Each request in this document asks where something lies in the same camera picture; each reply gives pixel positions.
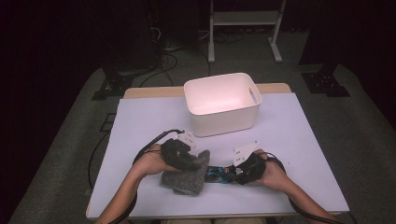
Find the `dark background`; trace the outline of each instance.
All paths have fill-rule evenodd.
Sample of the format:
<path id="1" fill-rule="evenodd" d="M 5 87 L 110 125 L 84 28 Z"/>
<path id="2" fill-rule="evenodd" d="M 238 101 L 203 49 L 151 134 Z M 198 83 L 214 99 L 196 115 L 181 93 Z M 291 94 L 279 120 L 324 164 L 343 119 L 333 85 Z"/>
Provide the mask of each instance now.
<path id="1" fill-rule="evenodd" d="M 119 22 L 120 15 L 128 17 L 128 14 L 114 15 L 120 9 L 110 10 L 110 3 L 130 7 L 131 17 Z M 178 26 L 180 30 L 207 29 L 208 3 L 207 0 L 162 1 L 163 9 L 179 6 L 173 10 L 181 14 L 189 10 L 197 18 L 186 24 L 174 24 L 174 14 L 166 14 L 159 8 L 153 13 L 158 18 L 151 17 L 150 22 Z M 216 3 L 219 10 L 261 7 L 277 7 L 277 2 L 262 5 L 256 0 L 251 3 L 219 0 Z M 142 4 L 140 0 L 1 1 L 1 92 L 6 102 L 1 109 L 1 223 L 8 221 L 23 197 L 93 71 L 108 57 L 141 63 L 136 62 L 136 55 L 142 49 L 136 46 L 139 41 L 145 42 L 143 34 L 147 34 L 147 30 L 141 30 L 146 20 L 141 21 L 141 15 L 145 15 L 142 8 L 152 13 L 152 5 Z M 324 63 L 330 60 L 329 55 L 336 57 L 356 74 L 378 108 L 396 127 L 394 9 L 392 1 L 289 1 L 281 29 L 295 32 L 310 28 L 301 64 Z M 136 22 L 135 26 L 129 26 L 131 22 Z M 134 44 L 125 43 L 126 35 L 133 36 Z"/>

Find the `metal stand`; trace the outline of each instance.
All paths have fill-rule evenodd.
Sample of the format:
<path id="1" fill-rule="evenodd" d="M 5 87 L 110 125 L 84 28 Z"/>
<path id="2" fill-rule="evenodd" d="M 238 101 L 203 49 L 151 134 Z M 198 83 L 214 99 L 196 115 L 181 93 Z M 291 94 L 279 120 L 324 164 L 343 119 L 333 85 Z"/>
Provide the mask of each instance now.
<path id="1" fill-rule="evenodd" d="M 215 61 L 215 44 L 213 41 L 213 27 L 220 25 L 274 25 L 275 31 L 272 37 L 268 38 L 271 50 L 277 63 L 282 62 L 276 39 L 282 22 L 286 0 L 282 0 L 279 11 L 249 11 L 249 12 L 214 12 L 213 1 L 210 1 L 210 21 L 209 21 L 209 43 L 208 60 Z"/>
<path id="2" fill-rule="evenodd" d="M 92 100 L 105 100 L 107 96 L 123 96 L 125 91 L 132 87 L 135 77 L 151 72 L 155 68 L 153 66 L 146 69 L 136 69 L 128 64 L 104 63 L 102 69 L 105 72 L 106 79 L 103 81 L 100 90 L 95 92 Z"/>
<path id="3" fill-rule="evenodd" d="M 328 97 L 350 96 L 344 86 L 340 86 L 332 75 L 337 63 L 325 63 L 317 73 L 302 73 L 311 93 L 326 93 Z"/>

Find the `wooden table edge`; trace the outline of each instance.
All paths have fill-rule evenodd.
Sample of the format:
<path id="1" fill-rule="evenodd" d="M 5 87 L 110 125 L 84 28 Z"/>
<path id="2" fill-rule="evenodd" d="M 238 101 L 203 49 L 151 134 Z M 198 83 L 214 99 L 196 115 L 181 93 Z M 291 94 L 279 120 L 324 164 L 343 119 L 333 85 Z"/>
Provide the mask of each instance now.
<path id="1" fill-rule="evenodd" d="M 261 93 L 288 93 L 291 89 L 286 83 L 258 83 L 257 88 Z M 124 93 L 124 99 L 151 98 L 151 97 L 176 97 L 184 96 L 182 86 L 176 87 L 146 87 L 130 88 Z"/>

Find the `cart leg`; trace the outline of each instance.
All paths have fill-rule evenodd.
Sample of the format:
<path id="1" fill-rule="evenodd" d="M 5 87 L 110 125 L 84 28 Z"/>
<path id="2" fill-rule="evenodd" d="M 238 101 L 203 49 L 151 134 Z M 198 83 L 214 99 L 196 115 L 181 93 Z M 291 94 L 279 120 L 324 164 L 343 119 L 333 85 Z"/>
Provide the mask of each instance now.
<path id="1" fill-rule="evenodd" d="M 277 49 L 276 39 L 277 39 L 277 35 L 279 33 L 280 23 L 282 22 L 283 11 L 285 9 L 285 5 L 286 5 L 286 0 L 283 0 L 282 3 L 281 3 L 281 6 L 280 6 L 279 12 L 277 13 L 274 34 L 273 34 L 272 37 L 268 38 L 271 50 L 272 50 L 272 52 L 274 54 L 275 61 L 277 63 L 282 63 L 283 62 L 282 57 L 280 56 L 279 50 Z"/>
<path id="2" fill-rule="evenodd" d="M 213 0 L 210 1 L 209 43 L 208 43 L 208 51 L 207 51 L 207 60 L 210 63 L 215 62 L 215 43 L 213 42 Z"/>

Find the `black curtain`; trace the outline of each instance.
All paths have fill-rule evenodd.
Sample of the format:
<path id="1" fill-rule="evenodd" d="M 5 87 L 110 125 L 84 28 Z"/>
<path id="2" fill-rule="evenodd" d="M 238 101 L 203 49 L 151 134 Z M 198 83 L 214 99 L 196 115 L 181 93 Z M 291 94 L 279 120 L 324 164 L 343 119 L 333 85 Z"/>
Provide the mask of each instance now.
<path id="1" fill-rule="evenodd" d="M 7 223 L 89 76 L 101 42 L 84 1 L 2 1 L 0 223 Z"/>
<path id="2" fill-rule="evenodd" d="M 395 10 L 394 1 L 321 0 L 300 64 L 342 64 L 396 128 Z"/>

